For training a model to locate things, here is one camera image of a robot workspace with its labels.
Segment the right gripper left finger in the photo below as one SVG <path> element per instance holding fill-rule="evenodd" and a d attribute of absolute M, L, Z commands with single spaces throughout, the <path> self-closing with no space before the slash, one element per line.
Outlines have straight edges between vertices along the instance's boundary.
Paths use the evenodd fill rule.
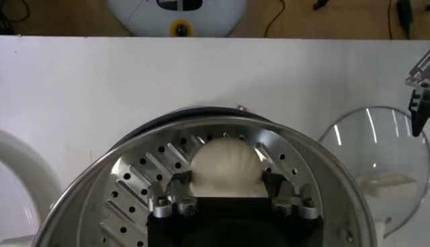
<path fill-rule="evenodd" d="M 176 173 L 164 188 L 160 181 L 149 187 L 148 208 L 155 218 L 166 218 L 178 213 L 193 216 L 198 210 L 198 200 L 191 192 L 191 171 Z"/>

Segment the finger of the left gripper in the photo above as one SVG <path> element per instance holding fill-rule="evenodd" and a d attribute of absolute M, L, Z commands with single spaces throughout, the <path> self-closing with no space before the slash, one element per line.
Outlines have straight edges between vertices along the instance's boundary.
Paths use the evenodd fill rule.
<path fill-rule="evenodd" d="M 412 135 L 417 137 L 429 119 L 429 51 L 409 71 L 405 84 L 413 88 L 408 110 Z"/>

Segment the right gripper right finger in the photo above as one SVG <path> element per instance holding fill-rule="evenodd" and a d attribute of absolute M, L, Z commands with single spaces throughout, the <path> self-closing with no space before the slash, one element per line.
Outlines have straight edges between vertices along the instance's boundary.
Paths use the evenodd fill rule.
<path fill-rule="evenodd" d="M 318 209 L 314 204 L 310 185 L 305 184 L 300 192 L 296 193 L 293 182 L 284 175 L 269 171 L 263 172 L 262 180 L 275 214 L 282 217 L 299 215 L 306 220 L 318 218 Z"/>

